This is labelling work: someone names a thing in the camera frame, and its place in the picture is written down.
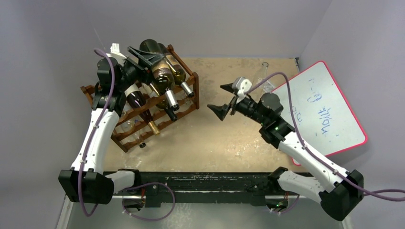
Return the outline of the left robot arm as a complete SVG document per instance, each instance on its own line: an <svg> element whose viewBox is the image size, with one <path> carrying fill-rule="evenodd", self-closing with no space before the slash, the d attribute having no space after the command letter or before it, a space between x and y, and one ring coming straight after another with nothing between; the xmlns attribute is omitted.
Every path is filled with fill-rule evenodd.
<svg viewBox="0 0 405 229"><path fill-rule="evenodd" d="M142 190L138 170L122 169L104 175L104 158L109 140L122 116L126 103L124 91L163 59L161 54L144 52L132 47L128 51L141 60L136 63L119 52L94 52L101 56L97 62L95 94L91 120L83 145L68 170L61 170L58 180L72 202L108 204L113 195L126 190L137 195Z"/></svg>

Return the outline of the clear glass wine bottle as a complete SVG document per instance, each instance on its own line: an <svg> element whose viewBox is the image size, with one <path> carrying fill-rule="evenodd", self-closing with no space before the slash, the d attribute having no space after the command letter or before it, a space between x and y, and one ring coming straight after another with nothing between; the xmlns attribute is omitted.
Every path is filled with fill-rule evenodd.
<svg viewBox="0 0 405 229"><path fill-rule="evenodd" d="M269 67L268 62L262 62L260 69L255 73L255 75L253 77L253 80L254 80L252 83L253 86L262 82L265 78L268 77L268 74L267 74L268 67ZM258 88L256 88L253 92L251 92L250 95L255 100L257 100L261 97L262 94L271 93L274 89L275 89L275 86L271 83L270 80L267 80L262 85L260 85Z"/></svg>

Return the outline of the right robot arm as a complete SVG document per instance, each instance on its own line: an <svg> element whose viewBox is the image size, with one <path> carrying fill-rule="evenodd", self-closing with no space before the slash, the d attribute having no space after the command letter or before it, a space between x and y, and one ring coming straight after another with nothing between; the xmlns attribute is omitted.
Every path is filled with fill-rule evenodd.
<svg viewBox="0 0 405 229"><path fill-rule="evenodd" d="M264 141L294 158L312 175L305 177L279 167L269 176L268 188L272 193L289 191L305 196L319 203L337 221L343 221L363 200L364 194L358 189L364 185L363 175L333 163L303 140L281 117L283 106L276 94L265 93L258 102L248 95L239 103L234 96L229 104L209 104L208 108L221 121L227 114L238 112L261 124L259 133Z"/></svg>

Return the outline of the dark green bottle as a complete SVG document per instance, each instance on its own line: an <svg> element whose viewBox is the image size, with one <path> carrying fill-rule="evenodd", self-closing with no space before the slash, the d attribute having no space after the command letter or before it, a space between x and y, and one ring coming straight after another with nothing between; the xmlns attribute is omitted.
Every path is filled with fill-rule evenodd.
<svg viewBox="0 0 405 229"><path fill-rule="evenodd" d="M153 39L146 39L142 41L139 45L139 49L145 52L163 54L158 43ZM167 98L166 101L168 102L169 107L173 111L177 111L180 106L173 92L174 77L165 59L162 59L157 65L153 66L151 71L154 79L149 87L155 92L156 95L164 95Z"/></svg>

